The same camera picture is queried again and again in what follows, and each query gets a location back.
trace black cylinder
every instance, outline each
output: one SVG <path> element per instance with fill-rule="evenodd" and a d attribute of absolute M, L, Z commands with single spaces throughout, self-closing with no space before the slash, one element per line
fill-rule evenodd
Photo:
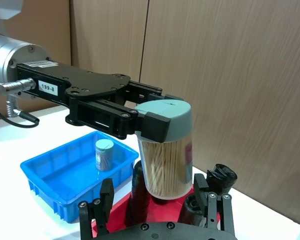
<path fill-rule="evenodd" d="M 178 223 L 189 224 L 195 226 L 203 226 L 205 224 L 205 218 L 197 203 L 194 193 L 189 194 L 182 205 Z"/>
<path fill-rule="evenodd" d="M 146 222 L 150 198 L 142 164 L 141 161 L 138 161 L 133 169 L 131 195 L 125 213 L 125 225 L 127 227 Z"/>
<path fill-rule="evenodd" d="M 210 191 L 216 194 L 227 194 L 237 181 L 237 174 L 229 167 L 216 164 L 213 170 L 206 172 L 206 182 Z"/>

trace white table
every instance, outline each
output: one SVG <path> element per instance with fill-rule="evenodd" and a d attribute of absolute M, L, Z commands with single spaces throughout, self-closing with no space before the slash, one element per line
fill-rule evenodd
<path fill-rule="evenodd" d="M 78 240 L 79 223 L 66 223 L 30 191 L 20 163 L 86 135 L 93 129 L 65 122 L 65 107 L 33 113 L 38 127 L 22 129 L 0 120 L 0 240 Z M 135 135 L 123 141 L 139 152 Z M 193 173 L 202 171 L 193 168 Z M 114 203 L 131 190 L 131 181 L 115 190 Z M 239 240 L 296 240 L 300 225 L 232 189 L 235 234 Z"/>

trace wooden wall panel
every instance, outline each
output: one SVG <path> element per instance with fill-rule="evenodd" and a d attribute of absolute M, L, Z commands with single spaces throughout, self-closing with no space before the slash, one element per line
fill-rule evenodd
<path fill-rule="evenodd" d="M 148 0 L 72 0 L 72 63 L 139 81 Z"/>
<path fill-rule="evenodd" d="M 150 0 L 141 82 L 192 104 L 197 167 L 300 223 L 300 0 Z"/>
<path fill-rule="evenodd" d="M 69 0 L 23 0 L 22 12 L 5 22 L 11 38 L 44 47 L 52 59 L 71 63 Z M 54 106 L 43 99 L 19 100 L 31 112 Z M 0 96 L 0 111 L 6 112 L 6 97 Z"/>

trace red platform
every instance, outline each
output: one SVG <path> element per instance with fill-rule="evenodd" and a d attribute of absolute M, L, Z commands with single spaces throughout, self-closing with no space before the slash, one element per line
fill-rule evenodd
<path fill-rule="evenodd" d="M 191 189 L 187 195 L 193 192 L 194 192 L 193 189 Z M 152 201 L 151 198 L 148 207 L 148 215 L 146 218 L 147 223 L 177 222 L 181 207 L 187 195 L 175 200 L 169 200 L 164 205 L 156 204 L 154 201 Z M 124 198 L 122 198 L 112 207 L 109 221 L 106 224 L 106 227 L 110 233 L 114 233 L 126 228 L 125 217 L 126 217 L 126 210 L 127 210 L 129 198 L 130 198 L 130 193 L 128 193 Z M 96 222 L 93 221 L 91 225 L 92 225 L 92 235 L 95 238 L 97 236 Z"/>

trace black cable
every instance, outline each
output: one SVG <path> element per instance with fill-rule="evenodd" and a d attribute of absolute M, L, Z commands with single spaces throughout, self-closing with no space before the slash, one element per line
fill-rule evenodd
<path fill-rule="evenodd" d="M 9 119 L 6 118 L 4 115 L 2 115 L 1 112 L 0 112 L 0 118 L 1 118 L 3 121 L 5 121 L 6 123 L 8 123 L 8 124 L 10 124 L 10 125 L 12 125 L 12 126 L 15 126 L 15 127 L 18 127 L 18 128 L 23 128 L 23 129 L 31 129 L 31 128 L 34 128 L 34 127 L 36 127 L 36 126 L 39 125 L 39 119 L 36 119 L 36 120 L 34 121 L 34 124 L 32 124 L 32 125 L 23 125 L 23 124 L 19 124 L 19 123 L 16 123 L 16 122 L 14 122 L 14 121 L 9 120 Z"/>

